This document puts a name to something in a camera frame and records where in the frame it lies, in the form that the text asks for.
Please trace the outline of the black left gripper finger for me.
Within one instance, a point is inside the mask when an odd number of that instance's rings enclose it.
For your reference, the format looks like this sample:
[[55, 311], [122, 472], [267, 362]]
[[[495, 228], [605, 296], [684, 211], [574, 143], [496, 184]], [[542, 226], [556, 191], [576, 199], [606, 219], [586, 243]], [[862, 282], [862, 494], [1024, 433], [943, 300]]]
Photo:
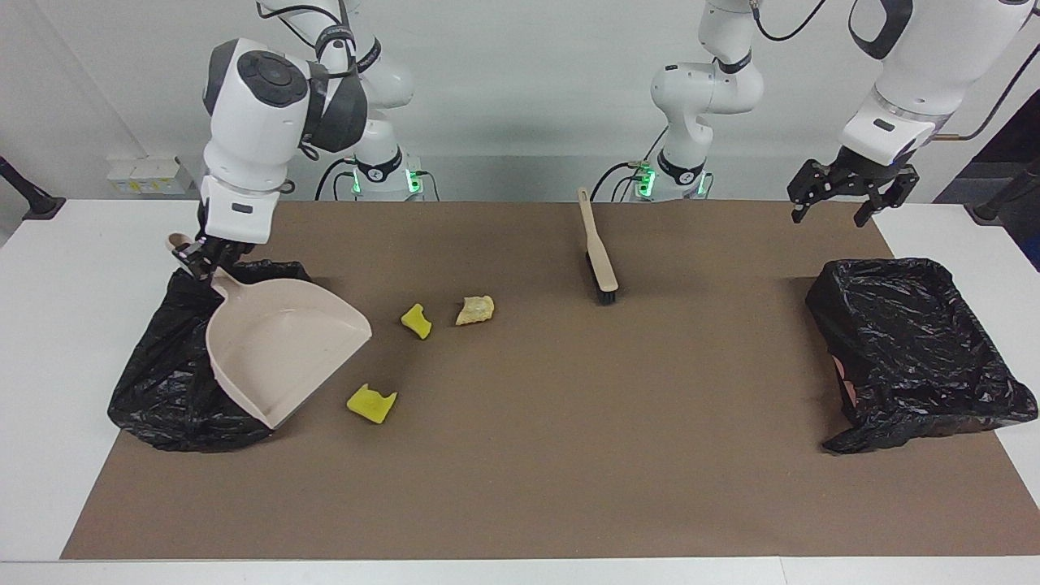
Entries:
[[907, 196], [910, 195], [920, 181], [915, 167], [904, 167], [900, 169], [891, 181], [886, 183], [887, 188], [881, 192], [881, 183], [877, 180], [865, 180], [863, 182], [863, 193], [868, 196], [868, 200], [861, 204], [855, 213], [855, 225], [862, 228], [878, 212], [898, 208], [902, 206]]
[[813, 205], [830, 200], [836, 195], [830, 176], [830, 166], [804, 162], [788, 183], [786, 192], [792, 204], [792, 222], [801, 223]]

